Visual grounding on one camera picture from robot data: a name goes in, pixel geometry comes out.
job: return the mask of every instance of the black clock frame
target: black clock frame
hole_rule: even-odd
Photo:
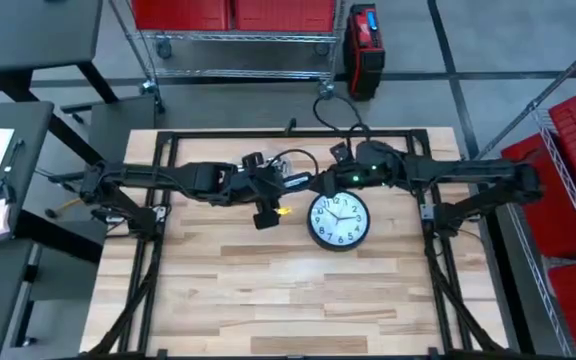
[[[345,246],[333,245],[333,244],[321,239],[319,237],[319,235],[317,235],[317,231],[315,230],[315,228],[312,225],[310,214],[312,213],[312,210],[315,207],[315,203],[317,202],[317,200],[319,200],[322,197],[325,198],[325,196],[319,195],[319,196],[315,197],[315,199],[310,204],[310,207],[308,208],[308,214],[306,215],[307,216],[306,217],[306,224],[308,225],[308,234],[310,234],[310,237],[315,241],[315,243],[317,243],[317,245],[319,245],[319,247],[321,247],[322,249],[328,250],[328,251],[345,252],[345,251],[350,251],[350,250],[356,249],[359,245],[361,245],[364,242],[364,240],[366,240],[366,236],[368,236],[368,232],[370,231],[370,209],[368,209],[368,206],[366,206],[366,203],[361,199],[361,197],[359,195],[357,195],[353,192],[350,192],[350,191],[340,192],[340,194],[342,194],[342,193],[349,194],[350,196],[359,200],[359,203],[361,204],[361,206],[363,206],[364,209],[366,209],[366,217],[367,217],[366,231],[359,238],[359,240],[357,240],[357,241],[355,241],[349,245],[345,245]]]

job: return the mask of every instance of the cable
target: cable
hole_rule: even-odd
[[[290,153],[296,153],[296,152],[308,156],[310,158],[310,160],[312,160],[313,164],[315,165],[315,175],[314,176],[319,175],[319,162],[317,162],[317,159],[315,158],[315,156],[313,154],[309,153],[306,150],[302,150],[302,149],[288,149],[288,150],[282,151],[279,154],[275,155],[275,157],[272,158],[272,160],[270,160],[270,163],[268,163],[268,166],[272,166],[272,164],[276,163],[279,159],[281,159],[282,156],[290,154]]]
[[[444,175],[450,174],[451,172],[457,170],[457,168],[458,168],[459,166],[461,166],[461,162],[464,161],[464,160],[465,160],[465,157],[462,156],[462,157],[459,159],[459,161],[455,162],[455,165],[447,168],[447,169],[446,169],[445,171],[443,171],[442,173],[439,173],[438,175],[435,175],[432,179],[430,179],[430,181],[428,182],[428,185],[426,186],[426,188],[421,190],[421,191],[422,191],[421,193],[422,193],[422,194],[425,194],[426,192],[428,192],[428,190],[429,190],[430,188],[432,188],[433,186],[435,186],[435,185],[439,182],[439,180],[441,180],[441,178],[442,178]]]
[[[154,205],[152,207],[152,209],[156,209],[158,207],[164,207],[164,204]],[[168,215],[170,215],[170,213],[172,212],[172,206],[166,205],[165,208],[166,208],[166,214],[164,215],[163,219],[159,220],[160,222],[166,222],[166,220],[168,219]],[[131,236],[130,233],[128,233],[128,234],[110,234],[111,231],[115,230],[116,228],[118,228],[119,226],[124,224],[125,222],[126,222],[126,219],[123,219],[120,222],[118,222],[115,225],[108,228],[108,230],[106,231],[106,239],[126,238],[126,237]]]
[[[464,230],[464,229],[457,229],[457,231],[464,233],[464,234],[468,234],[474,238],[479,239],[479,241],[481,241],[482,243],[484,242],[484,240],[481,238],[481,236],[475,234],[474,232],[468,231],[468,230]]]
[[[321,118],[321,116],[319,116],[319,112],[317,111],[317,106],[319,105],[319,103],[321,102],[321,100],[327,100],[325,97],[320,96],[317,98],[317,100],[315,100],[315,103],[312,104],[312,113],[313,115],[315,115],[315,118],[317,119],[317,121],[319,121],[323,126],[333,130],[334,132],[341,132],[341,130],[339,130],[338,127],[331,125],[329,123],[327,123],[324,119]]]
[[[52,172],[50,172],[50,171],[47,171],[47,170],[44,170],[44,169],[42,169],[42,168],[40,168],[40,167],[37,167],[37,168],[34,170],[34,173],[37,174],[37,175],[39,175],[39,176],[45,177],[45,178],[46,178],[49,182],[51,182],[51,183],[53,182],[53,181],[52,181],[52,178],[55,177],[55,176],[57,176],[57,175],[55,175],[54,173],[52,173]],[[70,191],[70,192],[73,192],[73,193],[77,193],[77,190],[75,190],[74,186],[73,186],[73,185],[71,184],[71,182],[69,182],[69,181],[64,181],[64,182],[61,182],[61,183],[54,183],[54,184],[57,185],[57,186],[61,186],[61,187],[62,187],[64,190],[66,190],[66,191]]]

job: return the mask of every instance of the desk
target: desk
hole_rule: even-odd
[[[35,69],[76,65],[106,103],[117,96],[92,63],[101,0],[0,0],[0,91],[18,102],[30,92]],[[99,154],[56,116],[49,130],[88,163]]]
[[[427,130],[434,158],[459,159],[453,129]],[[182,138],[176,165],[238,162],[254,151],[272,156],[280,150],[301,148],[326,168],[333,161],[328,149],[339,139],[318,136]],[[151,164],[156,138],[156,131],[133,131],[125,161]],[[406,150],[403,139],[379,140]],[[312,171],[307,158],[289,156],[295,172]],[[464,185],[440,189],[446,202],[468,196]],[[143,203],[145,191],[126,193]],[[420,355],[427,354],[428,347],[441,348],[416,201],[398,189],[356,193],[370,209],[372,227],[366,241],[346,253],[324,251],[309,237],[305,220],[313,193],[283,198],[282,206],[291,207],[293,213],[282,217],[279,227],[264,231],[254,229],[254,206],[217,208],[173,194],[148,354],[166,348],[171,356]],[[478,232],[474,224],[463,229]],[[461,234],[452,244],[467,306],[491,336],[506,345],[480,240]],[[135,247],[134,239],[106,243],[82,351],[96,345],[123,309]],[[448,308],[453,341],[458,345],[455,316]],[[140,313],[134,323],[138,329]],[[136,349],[137,335],[132,332],[131,350]]]
[[[98,260],[101,253],[101,246],[94,246],[86,238],[65,231],[24,210],[24,200],[52,111],[53,105],[45,102],[0,104],[0,128],[15,129],[4,163],[12,156],[12,144],[17,139],[24,140],[8,178],[17,197],[9,217],[9,225],[16,238],[6,236],[0,239],[0,351],[24,280],[32,240],[63,251],[74,249],[74,255],[87,258],[88,261]],[[3,166],[0,168],[0,178],[2,175]],[[79,246],[86,250],[76,250]]]

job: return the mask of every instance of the black robotic arm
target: black robotic arm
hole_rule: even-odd
[[[485,215],[506,203],[524,204],[540,198],[539,179],[528,164],[508,160],[436,161],[393,149],[388,144],[366,140],[355,154],[346,143],[331,148],[336,163],[315,174],[305,172],[284,178],[261,153],[235,164],[200,162],[181,167],[153,167],[122,163],[99,163],[79,174],[54,177],[59,182],[83,178],[80,197],[87,204],[111,209],[129,221],[131,231],[146,238],[154,235],[156,215],[140,208],[120,187],[178,191],[185,197],[214,206],[255,204],[257,229],[279,224],[281,197],[305,190],[334,197],[344,190],[375,186],[397,187],[424,193],[437,183],[491,184],[487,190],[456,204],[435,204],[421,209],[424,220],[432,220],[434,231],[455,236],[462,222]]]

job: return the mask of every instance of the clock hand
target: clock hand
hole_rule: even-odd
[[[324,208],[324,210],[326,210],[330,215],[332,215],[335,219],[337,219],[337,221],[339,221],[339,217],[337,217],[337,215],[333,214],[332,211],[328,210],[327,208]]]

